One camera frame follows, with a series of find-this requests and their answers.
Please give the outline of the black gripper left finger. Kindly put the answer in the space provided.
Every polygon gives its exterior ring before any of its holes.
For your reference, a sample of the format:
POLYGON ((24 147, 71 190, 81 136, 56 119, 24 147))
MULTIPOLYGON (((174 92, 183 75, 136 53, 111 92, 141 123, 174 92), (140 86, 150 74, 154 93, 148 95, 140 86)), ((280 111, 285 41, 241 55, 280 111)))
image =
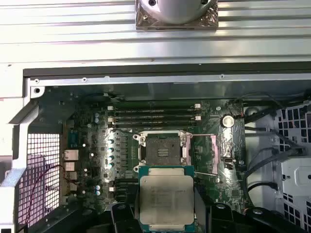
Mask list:
POLYGON ((140 223, 135 217, 138 191, 129 191, 125 202, 115 203, 101 213, 83 208, 72 220, 61 223, 62 233, 139 233, 140 223))

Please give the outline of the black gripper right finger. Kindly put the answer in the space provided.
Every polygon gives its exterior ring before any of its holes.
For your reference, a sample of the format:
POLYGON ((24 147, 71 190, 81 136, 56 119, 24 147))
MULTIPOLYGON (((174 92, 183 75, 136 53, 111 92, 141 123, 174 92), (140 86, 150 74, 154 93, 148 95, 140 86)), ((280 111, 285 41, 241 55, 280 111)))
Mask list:
POLYGON ((304 233, 305 230, 261 207, 241 214, 227 204, 214 202, 204 187, 194 188, 194 212, 204 233, 304 233))

